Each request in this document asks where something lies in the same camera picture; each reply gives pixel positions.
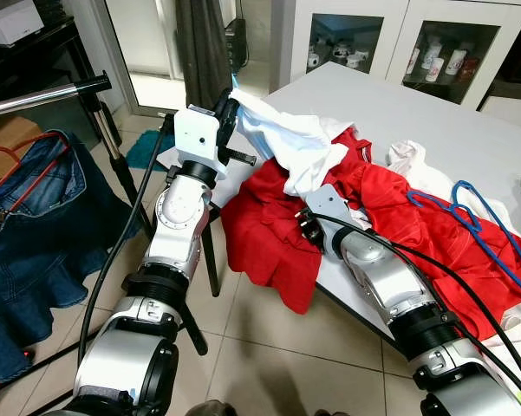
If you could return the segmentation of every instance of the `cardboard box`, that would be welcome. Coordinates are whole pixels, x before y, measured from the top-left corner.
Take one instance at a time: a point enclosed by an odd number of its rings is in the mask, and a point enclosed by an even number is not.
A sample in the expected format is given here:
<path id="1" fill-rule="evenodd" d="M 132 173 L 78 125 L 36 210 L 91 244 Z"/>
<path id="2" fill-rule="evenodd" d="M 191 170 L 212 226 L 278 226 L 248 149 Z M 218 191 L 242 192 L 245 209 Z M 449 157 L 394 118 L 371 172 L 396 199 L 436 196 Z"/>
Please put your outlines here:
<path id="1" fill-rule="evenodd" d="M 0 146 L 11 149 L 21 142 L 32 139 L 40 134 L 42 134 L 41 128 L 31 120 L 18 116 L 0 118 Z M 30 147 L 31 144 L 21 147 L 16 151 L 16 156 L 22 159 Z M 6 175 L 15 164 L 16 162 L 9 154 L 0 152 L 0 179 Z"/>

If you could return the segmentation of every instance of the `teal mat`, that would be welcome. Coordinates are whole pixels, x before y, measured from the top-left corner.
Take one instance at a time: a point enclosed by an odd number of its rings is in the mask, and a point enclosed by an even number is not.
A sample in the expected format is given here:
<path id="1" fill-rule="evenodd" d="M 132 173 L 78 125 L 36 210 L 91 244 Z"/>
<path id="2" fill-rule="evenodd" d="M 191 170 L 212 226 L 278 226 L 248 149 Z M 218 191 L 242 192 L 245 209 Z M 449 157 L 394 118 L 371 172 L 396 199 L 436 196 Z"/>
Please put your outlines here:
<path id="1" fill-rule="evenodd" d="M 139 169 L 147 169 L 150 157 L 153 154 L 154 145 L 160 133 L 155 130 L 146 130 L 131 147 L 127 154 L 127 163 L 129 167 L 137 167 Z M 160 145 L 160 153 L 165 152 L 175 146 L 175 137 L 172 134 L 167 135 Z M 167 169 L 156 162 L 154 171 L 166 171 Z"/>

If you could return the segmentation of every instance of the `white cloth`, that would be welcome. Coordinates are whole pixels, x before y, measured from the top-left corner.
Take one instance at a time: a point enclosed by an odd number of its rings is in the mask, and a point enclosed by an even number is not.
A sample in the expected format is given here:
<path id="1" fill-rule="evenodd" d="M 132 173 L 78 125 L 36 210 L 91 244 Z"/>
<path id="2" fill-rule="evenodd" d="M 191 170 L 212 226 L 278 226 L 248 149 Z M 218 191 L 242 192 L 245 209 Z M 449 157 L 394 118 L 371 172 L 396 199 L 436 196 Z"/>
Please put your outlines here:
<path id="1" fill-rule="evenodd" d="M 413 188 L 452 202 L 451 191 L 454 183 L 442 171 L 426 164 L 424 146 L 411 140 L 400 141 L 391 145 L 387 156 L 390 161 L 387 169 L 406 178 Z M 469 207 L 476 216 L 494 222 L 479 199 L 468 190 L 460 188 L 457 199 L 460 204 Z M 485 201 L 495 211 L 506 229 L 520 237 L 521 234 L 512 225 L 505 205 L 495 199 L 485 198 Z"/>
<path id="2" fill-rule="evenodd" d="M 506 335 L 512 341 L 515 349 L 518 351 L 521 357 L 521 303 L 513 308 L 508 309 L 503 315 L 503 320 L 501 321 L 501 328 L 505 331 Z M 498 337 L 498 335 L 494 335 L 491 338 L 482 342 L 486 347 L 488 347 L 496 356 L 499 358 L 520 380 L 521 380 L 521 372 L 518 369 L 518 366 L 514 362 L 511 357 L 511 354 L 506 349 L 504 343 Z M 518 388 L 512 383 L 512 381 L 506 377 L 496 366 L 493 364 L 487 357 L 485 358 L 485 362 L 498 374 L 501 375 L 505 384 L 509 387 L 509 389 L 517 396 L 518 400 L 521 402 L 521 393 Z"/>
<path id="3" fill-rule="evenodd" d="M 230 95 L 240 104 L 237 131 L 244 135 L 265 159 L 275 157 L 289 171 L 283 191 L 304 196 L 318 189 L 328 170 L 338 165 L 347 147 L 332 145 L 350 122 L 316 115 L 280 113 L 266 102 L 234 88 Z"/>

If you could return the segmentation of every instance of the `black curtain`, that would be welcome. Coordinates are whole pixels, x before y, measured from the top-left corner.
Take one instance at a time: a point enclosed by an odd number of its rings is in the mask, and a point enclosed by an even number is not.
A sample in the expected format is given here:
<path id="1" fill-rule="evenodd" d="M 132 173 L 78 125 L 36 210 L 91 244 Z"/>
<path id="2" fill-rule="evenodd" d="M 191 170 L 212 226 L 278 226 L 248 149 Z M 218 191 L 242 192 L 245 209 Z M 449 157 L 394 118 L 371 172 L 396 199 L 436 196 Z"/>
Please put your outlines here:
<path id="1" fill-rule="evenodd" d="M 213 109 L 231 87 L 231 70 L 218 0 L 176 0 L 179 57 L 187 105 Z"/>

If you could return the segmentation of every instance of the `black cable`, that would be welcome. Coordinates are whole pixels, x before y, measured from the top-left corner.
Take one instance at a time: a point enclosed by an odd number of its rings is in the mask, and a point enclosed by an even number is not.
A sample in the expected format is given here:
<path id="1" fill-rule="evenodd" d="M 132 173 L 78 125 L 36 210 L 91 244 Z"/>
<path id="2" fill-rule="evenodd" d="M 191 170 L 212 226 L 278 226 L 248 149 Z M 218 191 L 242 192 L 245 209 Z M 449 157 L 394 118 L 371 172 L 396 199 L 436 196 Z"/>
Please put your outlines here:
<path id="1" fill-rule="evenodd" d="M 140 183 L 139 192 L 137 193 L 137 198 L 134 201 L 133 209 L 129 214 L 129 219 L 127 220 L 123 231 L 121 232 L 118 241 L 116 241 L 113 249 L 111 249 L 104 266 L 102 266 L 102 270 L 100 275 L 98 275 L 98 279 L 96 279 L 96 283 L 94 284 L 93 291 L 88 298 L 88 304 L 85 309 L 85 316 L 83 318 L 83 324 L 81 326 L 81 337 L 79 338 L 79 349 L 77 351 L 77 367 L 81 365 L 83 357 L 85 356 L 85 350 L 87 348 L 87 337 L 88 337 L 88 328 L 90 327 L 90 319 L 93 315 L 93 309 L 96 304 L 96 300 L 98 299 L 98 294 L 101 291 L 102 284 L 104 283 L 104 279 L 106 278 L 106 274 L 110 269 L 110 266 L 114 262 L 115 257 L 118 255 L 118 252 L 121 249 L 121 246 L 125 242 L 125 237 L 129 232 L 129 229 L 133 225 L 133 222 L 139 212 L 140 202 L 143 199 L 145 194 L 145 190 L 148 185 L 148 180 L 150 179 L 150 175 L 152 174 L 154 164 L 156 163 L 156 157 L 160 152 L 160 145 L 162 144 L 162 140 L 166 137 L 167 133 L 173 132 L 173 114 L 168 114 L 164 123 L 162 124 L 162 128 L 160 129 L 160 134 L 158 135 L 158 139 L 156 140 L 156 144 L 154 145 L 153 154 L 148 162 L 148 167 L 145 170 L 145 176 L 143 177 L 142 182 Z"/>
<path id="2" fill-rule="evenodd" d="M 345 221 L 342 221 L 339 218 L 333 218 L 327 215 L 323 214 L 317 214 L 317 213 L 309 213 L 311 217 L 314 218 L 320 218 L 325 219 L 327 221 L 333 222 L 335 224 L 339 224 L 343 227 L 349 228 L 352 231 L 356 231 L 359 234 L 362 234 L 363 236 L 375 241 L 378 244 L 383 245 L 387 249 L 391 250 L 394 254 L 396 254 L 398 257 L 401 258 L 407 265 L 409 265 L 411 268 L 413 268 L 414 271 L 416 271 L 416 274 L 420 277 L 422 282 L 427 286 L 427 289 L 432 293 L 434 296 L 436 302 L 442 306 L 443 310 L 448 310 L 448 307 L 443 302 L 441 296 L 435 291 L 433 288 L 432 283 L 429 281 L 429 279 L 420 271 L 420 269 L 408 258 L 404 255 L 404 253 L 400 252 L 397 249 L 401 249 L 404 251 L 407 251 L 411 254 L 414 254 L 417 257 L 420 257 L 429 263 L 433 264 L 434 266 L 440 268 L 441 270 L 445 271 L 449 276 L 451 276 L 464 290 L 465 292 L 472 298 L 472 300 L 476 303 L 476 305 L 479 307 L 479 309 L 482 311 L 482 313 L 485 315 L 486 319 L 490 322 L 490 324 L 493 326 L 497 334 L 499 335 L 499 338 L 501 338 L 501 341 L 505 344 L 507 347 L 509 353 L 511 354 L 513 360 L 516 362 L 518 368 L 521 371 L 521 357 L 518 354 L 518 351 L 514 348 L 512 345 L 511 340 L 509 340 L 508 336 L 505 334 L 504 330 L 501 328 L 493 314 L 490 312 L 490 310 L 485 306 L 485 304 L 481 301 L 481 299 L 478 297 L 478 295 L 472 290 L 472 288 L 464 281 L 462 278 L 455 273 L 453 270 L 450 270 L 448 267 L 446 267 L 444 264 L 441 264 L 440 262 L 432 259 L 431 257 L 426 256 L 423 253 L 418 252 L 417 250 L 411 249 L 409 247 L 406 247 L 402 244 L 397 244 L 393 242 L 387 242 L 385 239 L 378 237 L 374 234 L 371 234 L 370 232 L 364 231 L 362 228 L 356 227 L 350 223 L 347 223 Z M 487 355 L 490 360 L 499 368 L 501 371 L 505 373 L 505 375 L 512 380 L 512 382 L 517 386 L 517 388 L 521 391 L 521 381 L 520 379 L 495 355 L 493 354 L 486 346 L 484 346 L 479 340 L 477 340 L 472 334 L 470 334 L 465 328 L 461 328 L 462 325 L 457 325 L 457 329 L 466 336 L 470 341 L 474 342 L 478 348 L 480 348 L 482 351 L 485 352 L 485 355 Z"/>
<path id="3" fill-rule="evenodd" d="M 241 18 L 244 20 L 244 14 L 243 14 L 243 0 L 239 0 L 239 7 L 241 8 Z M 246 47 L 246 60 L 244 61 L 243 65 L 241 65 L 241 68 L 246 67 L 246 65 L 249 63 L 249 39 L 246 36 L 246 31 L 244 33 L 244 46 Z"/>
<path id="4" fill-rule="evenodd" d="M 429 256 L 426 256 L 423 253 L 420 253 L 417 250 L 411 249 L 410 247 L 406 247 L 402 244 L 393 243 L 393 246 L 397 249 L 401 249 L 404 251 L 407 251 L 411 254 L 414 254 L 415 256 L 422 258 L 426 260 L 427 262 L 433 264 L 435 267 L 445 271 L 447 275 L 452 277 L 456 283 L 460 285 L 460 287 L 472 298 L 474 303 L 478 306 L 478 308 L 482 311 L 482 313 L 485 315 L 485 318 L 487 321 L 493 326 L 493 329 L 495 329 L 495 332 L 497 332 L 497 335 L 501 339 L 501 341 L 504 343 L 505 347 L 508 349 L 509 353 L 512 356 L 512 359 L 516 362 L 517 367 L 520 369 L 521 372 L 521 357 L 518 353 L 517 349 L 512 345 L 511 340 L 509 337 L 505 334 L 504 330 L 501 328 L 501 325 L 497 322 L 495 317 L 493 316 L 492 312 L 485 306 L 485 303 L 482 302 L 482 300 L 478 297 L 476 292 L 472 290 L 472 288 L 466 283 L 462 277 L 460 277 L 454 270 L 449 269 L 444 264 L 441 264 L 440 262 L 432 259 Z"/>

